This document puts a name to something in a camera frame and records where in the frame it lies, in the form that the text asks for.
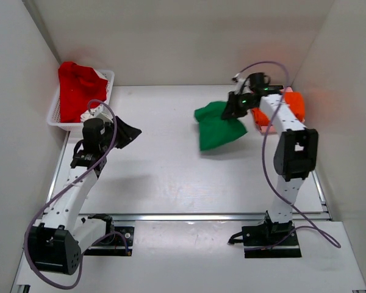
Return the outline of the aluminium rail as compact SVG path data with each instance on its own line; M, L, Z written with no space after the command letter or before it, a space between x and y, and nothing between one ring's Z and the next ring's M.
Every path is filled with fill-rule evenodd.
M110 214L114 221L119 222L134 222L134 221L260 221L264 218L264 214ZM81 218L88 218L88 214L80 214L75 219L75 222ZM330 220L328 212L307 213L306 216L311 220ZM294 220L304 220L299 214L293 214Z

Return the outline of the white t shirt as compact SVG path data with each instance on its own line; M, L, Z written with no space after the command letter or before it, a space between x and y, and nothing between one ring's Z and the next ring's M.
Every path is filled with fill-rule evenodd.
M110 97L112 94L112 87L115 78L115 73L111 70L95 70L95 72L99 78L105 79L107 81L105 103L109 104ZM105 105L100 104L98 107L86 110L81 115L81 122L83 123L84 121L89 120L91 118L100 118L103 121L111 121L112 114L108 111Z

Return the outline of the white plastic basket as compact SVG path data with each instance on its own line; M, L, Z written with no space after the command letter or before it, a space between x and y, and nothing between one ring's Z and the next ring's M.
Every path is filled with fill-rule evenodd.
M109 104L110 97L112 94L113 82L115 79L115 73L111 70L96 70L99 77L104 77L107 80L107 94L106 94L106 104ZM82 130L82 123L62 123L60 119L60 86L58 86L55 95L53 97L51 106L49 108L48 116L46 122L50 126L56 126L63 129L64 131L74 131L79 133Z

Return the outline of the pink folded t shirt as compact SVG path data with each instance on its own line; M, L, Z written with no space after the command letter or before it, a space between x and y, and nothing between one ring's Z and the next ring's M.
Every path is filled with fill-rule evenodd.
M273 116L282 94L284 94L285 98L286 89L277 91L275 94L262 97L259 109L269 118L269 120ZM295 129L293 125L297 125L297 130L299 130L304 122L300 122L295 117L294 113L290 110L289 106L283 99L281 108L278 110L277 116L274 118L273 122L269 122L268 126L260 126L260 130L262 133L265 133L266 131L269 133L281 133L287 129L287 126Z

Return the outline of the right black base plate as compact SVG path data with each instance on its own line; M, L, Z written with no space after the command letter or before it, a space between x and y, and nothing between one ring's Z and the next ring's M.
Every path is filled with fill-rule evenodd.
M267 236L260 226L243 226L243 248L246 259L301 258L296 232Z

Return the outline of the orange folded t shirt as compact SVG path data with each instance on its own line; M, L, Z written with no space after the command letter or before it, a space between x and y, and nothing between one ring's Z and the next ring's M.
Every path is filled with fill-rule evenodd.
M305 105L302 94L299 92L293 92L291 88L287 88L285 91L285 103L289 106L290 110L294 113L295 117L300 121L305 120ZM258 126L268 126L269 118L259 109L254 108L251 110L254 122Z

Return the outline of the green t shirt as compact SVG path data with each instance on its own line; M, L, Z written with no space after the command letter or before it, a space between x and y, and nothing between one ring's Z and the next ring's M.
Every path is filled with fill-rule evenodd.
M199 150L209 151L243 137L248 131L236 118L223 120L225 101L214 101L196 109L194 118L199 127Z

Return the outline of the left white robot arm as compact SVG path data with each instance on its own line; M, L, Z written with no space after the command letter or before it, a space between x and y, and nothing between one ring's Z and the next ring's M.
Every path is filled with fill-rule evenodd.
M109 150L128 146L141 133L119 117L84 122L62 194L44 209L40 223L28 232L28 259L33 269L72 275L89 247L113 236L111 216L79 218L79 214L107 164Z

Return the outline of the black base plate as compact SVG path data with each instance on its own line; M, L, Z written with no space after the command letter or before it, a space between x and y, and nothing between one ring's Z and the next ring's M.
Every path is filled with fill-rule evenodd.
M132 256L135 236L135 223L114 222L113 224L115 231L120 233L125 238L126 244L124 244L122 237L116 234L90 247L85 252L85 256Z
M260 226L243 226L243 248L246 259L301 258L296 232L267 236Z

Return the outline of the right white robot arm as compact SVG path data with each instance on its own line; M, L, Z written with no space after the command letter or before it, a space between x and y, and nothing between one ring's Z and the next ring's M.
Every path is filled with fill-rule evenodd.
M286 92L270 87L271 79L265 73L253 73L242 79L232 78L236 86L229 92L222 119L240 118L251 109L265 114L279 136L273 158L278 181L271 208L263 221L247 229L246 239L254 245L270 248L286 241L294 232L292 214L298 192L317 161L318 132L308 129L285 102Z

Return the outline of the red t shirt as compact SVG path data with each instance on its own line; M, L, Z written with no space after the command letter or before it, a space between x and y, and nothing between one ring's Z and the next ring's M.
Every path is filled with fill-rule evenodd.
M58 69L58 77L62 123L79 123L89 107L99 106L97 101L91 103L90 100L107 100L108 80L91 67L64 62Z

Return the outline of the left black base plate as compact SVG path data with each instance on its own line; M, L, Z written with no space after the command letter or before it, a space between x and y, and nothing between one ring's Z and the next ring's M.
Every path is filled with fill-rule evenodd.
M114 222L113 224L115 231L120 233L125 238L126 244L124 244L122 237L116 234L90 247L85 252L85 256L132 256L135 236L135 223Z

